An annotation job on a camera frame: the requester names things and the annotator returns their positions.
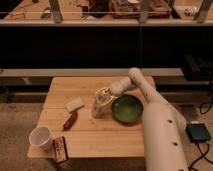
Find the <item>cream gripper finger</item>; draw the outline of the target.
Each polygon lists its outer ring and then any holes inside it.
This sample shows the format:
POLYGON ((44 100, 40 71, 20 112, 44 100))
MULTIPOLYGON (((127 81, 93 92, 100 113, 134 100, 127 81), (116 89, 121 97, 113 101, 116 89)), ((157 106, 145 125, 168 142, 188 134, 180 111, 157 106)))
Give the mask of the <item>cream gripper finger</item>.
POLYGON ((100 88, 99 90, 97 90, 95 92, 95 95, 96 96, 109 96, 110 95, 110 91, 109 91, 109 88, 108 87, 103 87, 103 88, 100 88))
POLYGON ((105 105, 112 103, 115 99, 116 99, 115 96, 102 96, 100 98, 100 104, 102 106, 105 106, 105 105))

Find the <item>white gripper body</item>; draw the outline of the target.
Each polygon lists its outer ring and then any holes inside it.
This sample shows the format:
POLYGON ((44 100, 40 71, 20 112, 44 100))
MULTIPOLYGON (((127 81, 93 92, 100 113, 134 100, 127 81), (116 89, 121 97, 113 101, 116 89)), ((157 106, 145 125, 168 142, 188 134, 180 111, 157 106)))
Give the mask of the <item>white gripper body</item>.
POLYGON ((125 93, 126 91, 131 90, 132 88, 133 88, 133 84, 129 77, 124 77, 120 80, 117 80, 117 81, 111 83, 109 86, 110 92, 114 96, 120 96, 123 93, 125 93))

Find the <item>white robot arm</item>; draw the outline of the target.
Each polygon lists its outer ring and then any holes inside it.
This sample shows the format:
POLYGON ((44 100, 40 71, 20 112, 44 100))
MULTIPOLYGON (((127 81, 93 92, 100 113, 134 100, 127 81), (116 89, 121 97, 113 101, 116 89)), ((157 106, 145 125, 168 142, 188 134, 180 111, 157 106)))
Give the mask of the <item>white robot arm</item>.
POLYGON ((185 131, 186 120, 145 79, 139 68, 131 68, 127 77, 95 92, 93 116, 100 118, 103 107, 134 88, 138 88, 148 102, 142 114, 147 171, 189 171, 180 138, 185 131))

